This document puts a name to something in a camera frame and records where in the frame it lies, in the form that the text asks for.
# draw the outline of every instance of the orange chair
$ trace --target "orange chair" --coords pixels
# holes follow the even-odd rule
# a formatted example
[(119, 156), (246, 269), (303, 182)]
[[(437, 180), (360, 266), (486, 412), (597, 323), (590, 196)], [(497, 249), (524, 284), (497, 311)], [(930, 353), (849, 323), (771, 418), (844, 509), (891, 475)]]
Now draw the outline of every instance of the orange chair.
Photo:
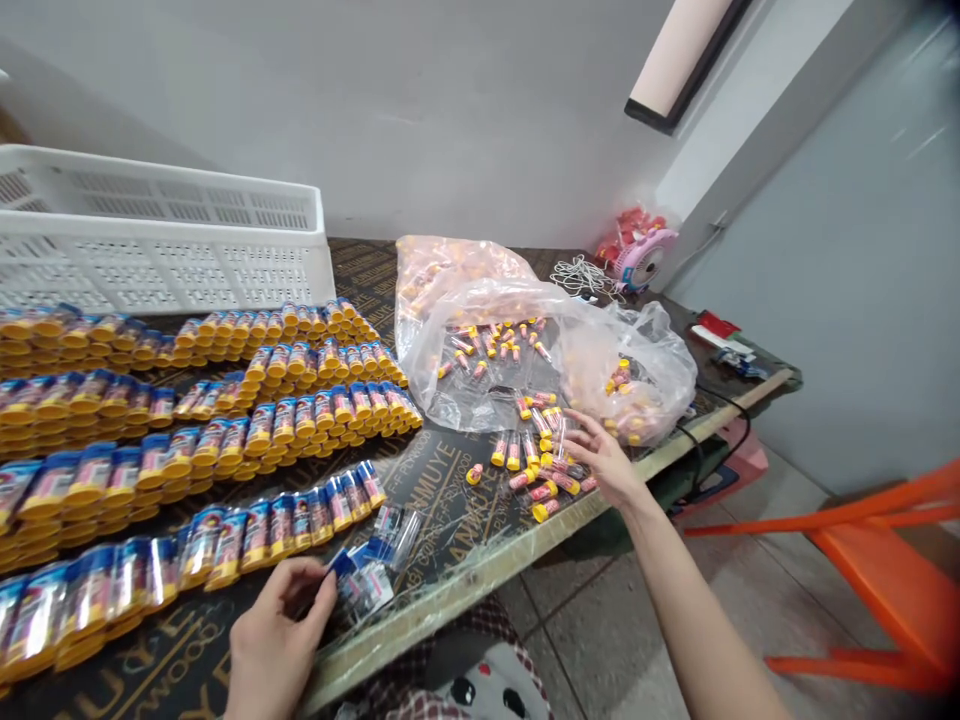
[(960, 459), (913, 482), (831, 510), (691, 528), (686, 534), (805, 533), (837, 566), (899, 648), (893, 652), (831, 648), (829, 658), (765, 658), (774, 672), (945, 693), (960, 669), (960, 588), (893, 528), (956, 519), (960, 517), (958, 497)]

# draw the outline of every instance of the white plastic crate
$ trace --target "white plastic crate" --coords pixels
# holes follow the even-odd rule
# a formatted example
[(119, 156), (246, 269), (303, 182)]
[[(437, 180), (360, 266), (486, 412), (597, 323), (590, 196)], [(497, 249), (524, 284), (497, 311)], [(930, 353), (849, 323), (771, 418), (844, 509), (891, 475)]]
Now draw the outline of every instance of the white plastic crate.
[(315, 187), (0, 147), (0, 307), (149, 315), (333, 297)]

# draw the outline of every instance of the black cable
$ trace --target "black cable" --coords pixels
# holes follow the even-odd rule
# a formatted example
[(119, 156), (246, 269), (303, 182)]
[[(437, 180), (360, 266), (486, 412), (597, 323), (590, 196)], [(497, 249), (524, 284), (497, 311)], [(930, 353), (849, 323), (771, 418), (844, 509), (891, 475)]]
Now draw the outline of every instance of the black cable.
[(693, 449), (697, 451), (697, 471), (693, 476), (693, 487), (696, 488), (697, 484), (700, 482), (700, 473), (703, 472), (703, 448), (700, 446), (700, 441), (697, 440), (685, 427), (677, 425), (677, 430), (690, 438), (690, 442), (693, 443)]
[(740, 411), (740, 415), (743, 416), (743, 419), (744, 419), (744, 420), (746, 421), (746, 423), (747, 423), (747, 427), (746, 427), (746, 429), (743, 431), (743, 437), (741, 437), (741, 438), (737, 441), (737, 443), (736, 443), (733, 447), (730, 448), (730, 450), (729, 450), (729, 451), (727, 452), (727, 454), (723, 457), (723, 459), (722, 459), (720, 462), (718, 462), (718, 463), (714, 466), (713, 470), (711, 470), (711, 471), (707, 474), (707, 477), (710, 477), (710, 475), (713, 475), (713, 473), (715, 473), (715, 472), (717, 471), (717, 469), (718, 469), (721, 465), (723, 465), (723, 464), (726, 463), (731, 457), (733, 457), (733, 454), (734, 454), (737, 450), (740, 449), (740, 446), (743, 445), (743, 443), (745, 443), (745, 442), (747, 441), (747, 438), (750, 437), (750, 431), (751, 431), (751, 429), (753, 428), (753, 422), (752, 422), (751, 419), (750, 419), (749, 413), (747, 413), (747, 411), (744, 409), (744, 407), (743, 407), (742, 405), (740, 405), (739, 403), (737, 403), (736, 401), (731, 400), (731, 399), (728, 398), (726, 395), (723, 395), (723, 394), (721, 394), (721, 393), (718, 393), (716, 390), (711, 390), (710, 388), (704, 387), (704, 386), (701, 385), (700, 383), (697, 383), (696, 386), (697, 386), (697, 388), (698, 388), (699, 390), (702, 390), (702, 391), (705, 392), (705, 393), (709, 393), (710, 395), (713, 395), (714, 397), (719, 398), (720, 400), (723, 400), (725, 403), (727, 403), (727, 404), (729, 404), (729, 405), (733, 405), (737, 410)]

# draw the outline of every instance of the clear plastic bag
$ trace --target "clear plastic bag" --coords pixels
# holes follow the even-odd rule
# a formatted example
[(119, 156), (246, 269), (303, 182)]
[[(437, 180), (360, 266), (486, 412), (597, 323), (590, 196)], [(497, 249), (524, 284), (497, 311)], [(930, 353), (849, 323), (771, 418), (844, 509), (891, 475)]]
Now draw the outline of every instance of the clear plastic bag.
[[(512, 429), (517, 410), (509, 388), (561, 390), (572, 406), (653, 445), (693, 400), (696, 363), (659, 303), (639, 313), (586, 305), (540, 282), (519, 255), (491, 242), (408, 235), (397, 250), (397, 355), (414, 397), (438, 424), (462, 432)], [(498, 347), (495, 359), (482, 358), (488, 367), (476, 378), (478, 350), (468, 370), (455, 366), (438, 380), (438, 368), (456, 352), (451, 328), (516, 328), (533, 318), (548, 319), (542, 355), (525, 338), (518, 340), (519, 363), (501, 359)], [(608, 395), (622, 357), (636, 379)]]

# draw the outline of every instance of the person's left hand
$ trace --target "person's left hand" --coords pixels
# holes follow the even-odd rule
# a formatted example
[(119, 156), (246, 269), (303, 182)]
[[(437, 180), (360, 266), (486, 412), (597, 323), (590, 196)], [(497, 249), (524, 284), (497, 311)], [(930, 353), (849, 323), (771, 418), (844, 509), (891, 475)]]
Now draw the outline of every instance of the person's left hand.
[[(311, 596), (307, 616), (290, 619)], [(316, 558), (277, 565), (253, 607), (230, 630), (225, 720), (287, 720), (293, 714), (336, 601), (337, 576)]]

